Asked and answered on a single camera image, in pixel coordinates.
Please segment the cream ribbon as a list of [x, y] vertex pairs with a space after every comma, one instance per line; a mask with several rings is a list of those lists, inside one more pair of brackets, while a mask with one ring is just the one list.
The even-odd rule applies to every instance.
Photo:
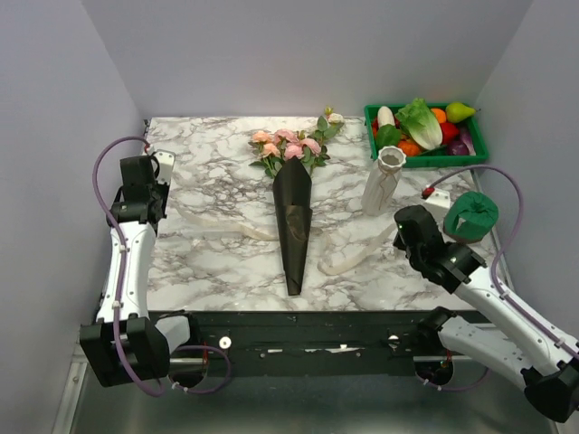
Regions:
[[[322, 192], [322, 196], [326, 199], [331, 199], [333, 195], [337, 194], [339, 187], [345, 187], [347, 191], [356, 189], [361, 184], [360, 181], [337, 183], [324, 180], [321, 187], [317, 187], [317, 192]], [[193, 213], [190, 213], [183, 208], [179, 203], [175, 204], [175, 208], [179, 215], [188, 220], [191, 224], [203, 228], [203, 233], [217, 235], [222, 238], [226, 234], [238, 233], [258, 241], [278, 241], [280, 239], [277, 233], [273, 233], [271, 226], [266, 227], [266, 231], [255, 229], [252, 226], [244, 225], [241, 221], [219, 221], [214, 218], [205, 218]], [[322, 249], [322, 258], [318, 261], [318, 270], [327, 276], [337, 276], [348, 272], [351, 269], [358, 267], [362, 262], [376, 255], [376, 253], [383, 248], [388, 242], [392, 241], [392, 234], [397, 229], [395, 223], [388, 225], [378, 236], [376, 236], [368, 245], [360, 250], [355, 256], [337, 264], [331, 265], [329, 263], [331, 237], [329, 233], [325, 233], [320, 228], [314, 229], [314, 234], [320, 238], [320, 248]]]

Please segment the black wrapping paper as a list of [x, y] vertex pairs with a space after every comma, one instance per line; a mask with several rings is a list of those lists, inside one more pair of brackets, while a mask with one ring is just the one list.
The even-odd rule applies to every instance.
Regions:
[[312, 210], [312, 181], [297, 157], [287, 160], [272, 184], [282, 265], [289, 296], [302, 290]]

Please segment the pink flower bouquet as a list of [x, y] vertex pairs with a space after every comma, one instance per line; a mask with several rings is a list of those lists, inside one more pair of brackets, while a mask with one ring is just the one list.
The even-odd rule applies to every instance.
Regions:
[[327, 164], [330, 159], [327, 142], [336, 137], [345, 124], [341, 114], [326, 107], [310, 129], [281, 128], [273, 133], [259, 130], [248, 142], [255, 157], [250, 166], [259, 167], [273, 179], [289, 160], [297, 159], [312, 175], [315, 168]]

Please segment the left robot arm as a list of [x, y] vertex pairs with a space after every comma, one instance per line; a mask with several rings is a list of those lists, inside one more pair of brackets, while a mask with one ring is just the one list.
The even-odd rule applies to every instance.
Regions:
[[201, 336], [185, 313], [152, 321], [147, 308], [148, 273], [158, 224], [166, 218], [175, 155], [162, 150], [120, 161], [122, 185], [109, 208], [111, 260], [100, 308], [80, 343], [104, 387], [168, 374], [170, 355], [194, 355]]

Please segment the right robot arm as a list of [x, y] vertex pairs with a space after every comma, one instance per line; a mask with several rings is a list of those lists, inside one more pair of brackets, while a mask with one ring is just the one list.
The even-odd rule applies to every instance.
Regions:
[[523, 391], [548, 419], [565, 423], [578, 410], [578, 341], [539, 315], [466, 245], [446, 241], [421, 205], [394, 215], [394, 245], [423, 278], [475, 307], [504, 335], [477, 328], [448, 309], [435, 309], [416, 332], [427, 354], [442, 348], [467, 355]]

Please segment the white ribbed vase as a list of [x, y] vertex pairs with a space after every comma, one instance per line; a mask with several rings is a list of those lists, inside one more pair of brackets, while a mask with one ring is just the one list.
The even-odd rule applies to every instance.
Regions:
[[361, 199], [366, 215], [379, 216], [386, 212], [406, 164], [406, 154], [396, 146], [382, 148], [367, 178]]

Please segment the jute twine on vase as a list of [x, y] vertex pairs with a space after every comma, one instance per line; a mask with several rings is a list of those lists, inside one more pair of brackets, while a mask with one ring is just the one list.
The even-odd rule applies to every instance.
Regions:
[[398, 172], [381, 174], [375, 186], [375, 201], [379, 207], [386, 206], [392, 199], [399, 183]]

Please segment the green rolled cloth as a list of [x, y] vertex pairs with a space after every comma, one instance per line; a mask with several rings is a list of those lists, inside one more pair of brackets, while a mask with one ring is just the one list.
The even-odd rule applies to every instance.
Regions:
[[443, 231], [465, 244], [481, 241], [498, 221], [497, 205], [483, 193], [462, 194], [448, 210]]

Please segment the green plastic bin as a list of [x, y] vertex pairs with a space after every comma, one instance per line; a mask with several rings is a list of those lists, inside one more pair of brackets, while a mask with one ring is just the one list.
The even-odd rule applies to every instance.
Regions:
[[[364, 108], [365, 125], [368, 133], [371, 158], [376, 160], [378, 156], [378, 148], [375, 144], [375, 138], [371, 123], [377, 116], [378, 109], [382, 107], [381, 104], [370, 104]], [[467, 118], [459, 124], [459, 128], [467, 130], [470, 134], [471, 142], [474, 147], [474, 156], [450, 156], [441, 147], [429, 152], [423, 152], [419, 156], [410, 156], [406, 158], [406, 168], [448, 168], [461, 167], [467, 165], [483, 164], [489, 159], [489, 151], [485, 141], [480, 133], [477, 119], [474, 117]]]

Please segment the orange toy carrot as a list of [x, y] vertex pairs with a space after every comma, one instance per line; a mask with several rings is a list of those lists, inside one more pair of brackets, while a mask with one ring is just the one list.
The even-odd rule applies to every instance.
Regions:
[[422, 153], [422, 148], [412, 140], [401, 140], [398, 145], [407, 156], [419, 156]]

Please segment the red toy pepper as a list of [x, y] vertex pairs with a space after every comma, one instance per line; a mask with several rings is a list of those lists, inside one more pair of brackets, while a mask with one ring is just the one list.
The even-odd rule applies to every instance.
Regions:
[[460, 135], [460, 130], [456, 127], [455, 124], [451, 122], [443, 122], [440, 124], [441, 132], [442, 132], [442, 144], [448, 145], [454, 139], [456, 139]]

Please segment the toy orange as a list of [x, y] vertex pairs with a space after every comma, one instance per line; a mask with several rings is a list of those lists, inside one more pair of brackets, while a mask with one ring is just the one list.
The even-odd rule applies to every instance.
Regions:
[[443, 124], [447, 121], [447, 116], [446, 113], [443, 109], [441, 108], [431, 108], [431, 112], [432, 114], [436, 117], [437, 121], [440, 124]]

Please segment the white toy radish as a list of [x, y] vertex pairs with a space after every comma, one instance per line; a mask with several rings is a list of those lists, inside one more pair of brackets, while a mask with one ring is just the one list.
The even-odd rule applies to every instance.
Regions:
[[387, 106], [382, 106], [377, 111], [376, 122], [379, 128], [387, 125], [395, 126], [395, 117], [392, 110], [390, 110]]

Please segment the toy pear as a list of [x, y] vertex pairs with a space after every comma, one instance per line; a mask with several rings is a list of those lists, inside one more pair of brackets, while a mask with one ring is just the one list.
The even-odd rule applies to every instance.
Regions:
[[473, 117], [477, 110], [459, 101], [454, 101], [445, 108], [445, 113], [448, 122], [458, 124], [467, 118]]

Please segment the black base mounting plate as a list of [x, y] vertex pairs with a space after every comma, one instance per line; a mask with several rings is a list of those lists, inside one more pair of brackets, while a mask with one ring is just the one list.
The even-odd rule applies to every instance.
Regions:
[[81, 347], [105, 387], [206, 370], [212, 376], [413, 375], [448, 357], [433, 328], [449, 310], [370, 312], [155, 312], [81, 329]]

